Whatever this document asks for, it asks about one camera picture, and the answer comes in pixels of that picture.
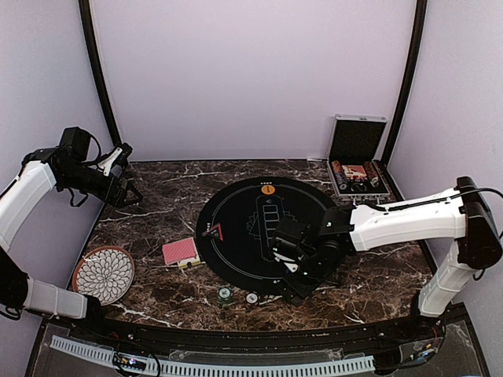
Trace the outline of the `triangular red dealer button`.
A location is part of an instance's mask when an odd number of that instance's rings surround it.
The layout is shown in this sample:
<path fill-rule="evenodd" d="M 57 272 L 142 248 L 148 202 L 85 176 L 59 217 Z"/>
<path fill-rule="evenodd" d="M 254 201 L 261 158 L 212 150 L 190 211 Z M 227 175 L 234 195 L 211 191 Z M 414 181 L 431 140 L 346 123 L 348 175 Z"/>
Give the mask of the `triangular red dealer button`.
<path fill-rule="evenodd" d="M 202 234 L 202 237 L 210 237 L 215 240 L 223 241 L 223 234 L 222 234 L 221 225 L 218 223 L 218 224 L 210 227 Z"/>

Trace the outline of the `orange big blind button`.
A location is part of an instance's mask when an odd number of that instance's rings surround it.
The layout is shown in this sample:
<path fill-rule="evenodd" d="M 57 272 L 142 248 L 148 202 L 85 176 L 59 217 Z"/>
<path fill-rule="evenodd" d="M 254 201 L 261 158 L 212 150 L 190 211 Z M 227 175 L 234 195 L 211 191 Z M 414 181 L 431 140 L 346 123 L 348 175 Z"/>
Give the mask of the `orange big blind button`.
<path fill-rule="evenodd" d="M 275 193 L 276 189 L 272 185 L 263 185 L 261 188 L 261 192 L 264 195 L 273 195 Z"/>

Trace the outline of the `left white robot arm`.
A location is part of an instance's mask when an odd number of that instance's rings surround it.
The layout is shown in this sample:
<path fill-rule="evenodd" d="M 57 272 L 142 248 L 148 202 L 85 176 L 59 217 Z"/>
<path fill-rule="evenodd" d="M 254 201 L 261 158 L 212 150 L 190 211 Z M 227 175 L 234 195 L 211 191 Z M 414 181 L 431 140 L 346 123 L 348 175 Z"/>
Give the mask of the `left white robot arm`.
<path fill-rule="evenodd" d="M 94 342 L 105 342 L 111 326 L 91 295 L 69 291 L 62 266 L 75 256 L 70 239 L 79 225 L 50 196 L 80 192 L 123 208 L 141 202 L 134 185 L 115 176 L 132 148 L 123 143 L 94 161 L 70 145 L 39 149 L 24 157 L 20 173 L 1 195 L 1 314 L 19 320 L 23 311 L 77 321 Z"/>

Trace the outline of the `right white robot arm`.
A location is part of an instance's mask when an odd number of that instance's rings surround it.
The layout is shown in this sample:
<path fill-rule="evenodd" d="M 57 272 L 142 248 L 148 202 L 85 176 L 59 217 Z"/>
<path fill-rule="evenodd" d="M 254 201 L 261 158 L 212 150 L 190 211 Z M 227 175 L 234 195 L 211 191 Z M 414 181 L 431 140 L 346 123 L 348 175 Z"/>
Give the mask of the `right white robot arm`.
<path fill-rule="evenodd" d="M 501 234 L 484 191 L 470 177 L 460 177 L 454 188 L 419 199 L 330 207 L 318 226 L 284 218 L 274 231 L 271 250 L 288 273 L 274 286 L 298 305 L 349 254 L 393 243 L 450 238 L 446 257 L 420 290 L 413 314 L 401 324 L 402 335 L 417 341 L 473 274 L 502 258 Z"/>

